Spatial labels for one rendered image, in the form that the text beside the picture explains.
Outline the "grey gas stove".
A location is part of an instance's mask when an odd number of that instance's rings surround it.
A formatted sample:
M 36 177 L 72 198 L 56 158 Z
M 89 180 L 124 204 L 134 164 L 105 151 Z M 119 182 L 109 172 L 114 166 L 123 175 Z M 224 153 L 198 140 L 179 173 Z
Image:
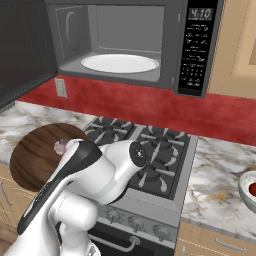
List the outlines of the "grey gas stove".
M 144 126 L 106 117 L 95 118 L 84 128 L 84 132 L 99 146 L 125 139 L 137 140 L 148 156 L 146 166 L 131 178 L 123 197 L 99 208 L 97 223 L 131 233 L 131 245 L 123 248 L 93 235 L 90 235 L 91 239 L 122 252 L 130 252 L 139 245 L 139 237 L 175 250 L 198 138 L 168 128 Z M 117 223 L 110 223 L 107 219 L 106 215 L 110 210 L 120 214 Z M 129 225 L 130 217 L 137 217 L 142 221 L 142 231 L 134 232 Z M 168 229 L 168 240 L 160 241 L 156 237 L 154 227 L 157 225 Z

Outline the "grey microwave oven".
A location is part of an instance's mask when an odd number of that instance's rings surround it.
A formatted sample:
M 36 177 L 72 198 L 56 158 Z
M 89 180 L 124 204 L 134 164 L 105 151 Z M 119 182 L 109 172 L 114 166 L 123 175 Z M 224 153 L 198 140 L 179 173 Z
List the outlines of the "grey microwave oven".
M 224 0 L 45 1 L 61 75 L 205 96 Z M 114 74 L 81 64 L 102 54 L 148 57 L 159 66 Z

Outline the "beige drawer front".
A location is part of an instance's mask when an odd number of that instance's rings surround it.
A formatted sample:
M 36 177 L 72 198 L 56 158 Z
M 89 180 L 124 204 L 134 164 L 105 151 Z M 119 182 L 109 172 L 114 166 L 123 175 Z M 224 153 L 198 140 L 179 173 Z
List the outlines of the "beige drawer front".
M 5 193 L 12 206 L 8 206 L 2 193 L 0 192 L 0 221 L 14 228 L 34 199 L 36 194 L 20 187 L 12 178 L 9 167 L 0 163 L 0 181 L 3 181 Z
M 246 247 L 246 251 L 221 246 L 215 242 L 215 238 L 240 248 Z M 181 222 L 174 256 L 256 256 L 256 244 Z

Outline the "white microwave turntable plate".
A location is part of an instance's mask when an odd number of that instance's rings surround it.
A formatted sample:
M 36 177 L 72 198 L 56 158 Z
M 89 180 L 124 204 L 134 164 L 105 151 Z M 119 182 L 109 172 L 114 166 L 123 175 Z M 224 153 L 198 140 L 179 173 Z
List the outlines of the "white microwave turntable plate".
M 81 64 L 90 70 L 114 74 L 142 73 L 159 66 L 151 58 L 130 54 L 94 55 L 83 59 Z

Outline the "beige wall cupboard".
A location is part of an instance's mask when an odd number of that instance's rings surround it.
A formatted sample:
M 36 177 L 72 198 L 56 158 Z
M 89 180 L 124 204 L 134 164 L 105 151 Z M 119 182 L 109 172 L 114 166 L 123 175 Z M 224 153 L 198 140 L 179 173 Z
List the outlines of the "beige wall cupboard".
M 256 0 L 225 0 L 209 93 L 256 99 Z

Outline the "beige wall outlet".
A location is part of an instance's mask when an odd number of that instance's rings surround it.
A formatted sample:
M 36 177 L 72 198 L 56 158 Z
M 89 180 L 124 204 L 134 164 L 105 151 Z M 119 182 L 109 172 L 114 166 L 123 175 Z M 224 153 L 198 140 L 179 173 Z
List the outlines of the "beige wall outlet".
M 67 97 L 65 81 L 63 79 L 55 78 L 55 87 L 59 97 Z

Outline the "grey stove knob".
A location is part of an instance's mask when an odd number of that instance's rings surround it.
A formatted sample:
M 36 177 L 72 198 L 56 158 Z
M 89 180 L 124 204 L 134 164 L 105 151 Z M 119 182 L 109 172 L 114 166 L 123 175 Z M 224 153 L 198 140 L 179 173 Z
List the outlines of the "grey stove knob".
M 115 210 L 110 210 L 107 212 L 106 217 L 110 223 L 117 223 L 120 219 L 120 214 Z
M 134 232 L 142 231 L 144 227 L 142 221 L 137 217 L 130 217 L 129 225 L 133 228 Z
M 168 240 L 170 236 L 168 229 L 160 225 L 154 227 L 154 233 L 160 241 Z

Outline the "brown wooden bowl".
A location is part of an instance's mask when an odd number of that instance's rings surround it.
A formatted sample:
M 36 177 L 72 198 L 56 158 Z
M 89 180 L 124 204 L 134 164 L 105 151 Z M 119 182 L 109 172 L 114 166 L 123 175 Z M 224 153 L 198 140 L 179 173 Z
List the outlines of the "brown wooden bowl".
M 43 187 L 61 159 L 54 146 L 62 139 L 87 140 L 88 137 L 76 126 L 53 123 L 34 129 L 19 141 L 10 159 L 10 172 L 19 186 L 33 192 Z

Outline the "black oven door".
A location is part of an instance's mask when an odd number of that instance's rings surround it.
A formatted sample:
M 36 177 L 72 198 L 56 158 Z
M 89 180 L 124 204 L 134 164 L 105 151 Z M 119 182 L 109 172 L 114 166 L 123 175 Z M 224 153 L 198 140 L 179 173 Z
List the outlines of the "black oven door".
M 123 248 L 128 248 L 131 245 L 129 241 L 129 238 L 132 236 L 131 233 L 121 231 L 109 225 L 97 223 L 88 233 Z M 172 248 L 159 245 L 142 237 L 139 237 L 139 239 L 140 244 L 136 245 L 130 252 L 122 252 L 108 245 L 104 245 L 95 239 L 93 239 L 93 242 L 101 251 L 102 256 L 174 256 L 174 250 Z

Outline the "dark microwave door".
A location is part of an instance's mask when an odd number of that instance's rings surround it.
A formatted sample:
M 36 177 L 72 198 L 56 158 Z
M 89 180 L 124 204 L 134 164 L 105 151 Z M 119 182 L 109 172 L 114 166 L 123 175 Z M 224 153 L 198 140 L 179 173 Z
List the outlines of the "dark microwave door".
M 0 112 L 57 74 L 46 1 L 0 0 Z

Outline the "grey bowl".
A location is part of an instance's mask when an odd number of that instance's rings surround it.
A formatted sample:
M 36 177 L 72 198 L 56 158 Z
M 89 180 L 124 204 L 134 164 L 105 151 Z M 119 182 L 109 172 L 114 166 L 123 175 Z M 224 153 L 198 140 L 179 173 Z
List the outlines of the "grey bowl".
M 244 204 L 256 214 L 256 197 L 252 196 L 248 190 L 250 184 L 254 182 L 256 183 L 256 170 L 248 171 L 240 177 L 238 190 Z

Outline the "pink garlic bulb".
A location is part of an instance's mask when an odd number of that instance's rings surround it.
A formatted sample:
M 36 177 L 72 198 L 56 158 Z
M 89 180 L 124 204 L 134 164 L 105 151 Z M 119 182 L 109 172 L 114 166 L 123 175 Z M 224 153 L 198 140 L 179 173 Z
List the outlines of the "pink garlic bulb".
M 63 155 L 66 152 L 66 145 L 68 141 L 65 139 L 58 140 L 54 145 L 54 150 L 58 155 Z

